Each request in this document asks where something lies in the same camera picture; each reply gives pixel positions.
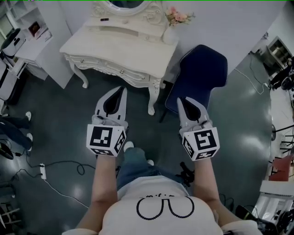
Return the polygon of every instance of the white shoe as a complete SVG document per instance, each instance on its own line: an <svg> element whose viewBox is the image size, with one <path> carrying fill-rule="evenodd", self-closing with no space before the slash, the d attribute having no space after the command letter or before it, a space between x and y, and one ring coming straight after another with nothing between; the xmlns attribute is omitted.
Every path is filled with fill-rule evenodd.
<svg viewBox="0 0 294 235"><path fill-rule="evenodd" d="M32 141L32 147L33 147L33 135L31 133L27 133L27 137Z"/></svg>
<svg viewBox="0 0 294 235"><path fill-rule="evenodd" d="M28 117L28 121L30 121L32 118L32 113L30 111L26 112L26 116Z"/></svg>
<svg viewBox="0 0 294 235"><path fill-rule="evenodd" d="M128 149L128 148L134 148L134 143L132 141L128 141L124 144L124 152Z"/></svg>
<svg viewBox="0 0 294 235"><path fill-rule="evenodd" d="M147 160L147 163L150 164L151 166L154 166L154 161L151 159Z"/></svg>

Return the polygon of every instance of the blue chair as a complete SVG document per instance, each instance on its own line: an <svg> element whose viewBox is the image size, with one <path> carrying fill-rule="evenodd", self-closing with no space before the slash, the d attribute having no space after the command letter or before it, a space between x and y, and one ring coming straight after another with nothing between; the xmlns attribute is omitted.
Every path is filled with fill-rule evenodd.
<svg viewBox="0 0 294 235"><path fill-rule="evenodd" d="M167 110L178 113L178 97L190 97L207 108L210 92L214 87L223 87L227 80L227 60L215 50L198 45L180 60L180 72L165 101L165 111L160 119L163 121Z"/></svg>

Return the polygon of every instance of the white cube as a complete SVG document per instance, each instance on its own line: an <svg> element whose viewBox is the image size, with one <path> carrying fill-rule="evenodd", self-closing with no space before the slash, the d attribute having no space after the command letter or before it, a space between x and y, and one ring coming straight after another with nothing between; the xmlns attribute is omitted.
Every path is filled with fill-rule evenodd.
<svg viewBox="0 0 294 235"><path fill-rule="evenodd" d="M213 157L220 148L216 127L185 132L182 145L192 161Z"/></svg>
<svg viewBox="0 0 294 235"><path fill-rule="evenodd" d="M94 154L117 157L125 139L122 126L88 124L87 148Z"/></svg>

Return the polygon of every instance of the white t-shirt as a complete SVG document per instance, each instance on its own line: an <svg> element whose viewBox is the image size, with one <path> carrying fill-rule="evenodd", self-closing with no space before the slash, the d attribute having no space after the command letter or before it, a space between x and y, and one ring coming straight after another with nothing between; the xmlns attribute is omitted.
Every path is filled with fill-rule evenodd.
<svg viewBox="0 0 294 235"><path fill-rule="evenodd" d="M185 188L164 176L140 177L118 191L119 201L103 218L99 235L261 235L254 221L237 221L220 228L209 206L188 195ZM62 235L96 235L73 229Z"/></svg>

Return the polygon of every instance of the white vase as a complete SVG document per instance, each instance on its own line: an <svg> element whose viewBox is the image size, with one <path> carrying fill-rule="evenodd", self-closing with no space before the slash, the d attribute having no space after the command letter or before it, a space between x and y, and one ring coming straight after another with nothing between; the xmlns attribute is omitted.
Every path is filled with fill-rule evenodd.
<svg viewBox="0 0 294 235"><path fill-rule="evenodd" d="M173 27L168 27L162 36L162 41L168 45L173 45L178 40L179 38L176 35Z"/></svg>

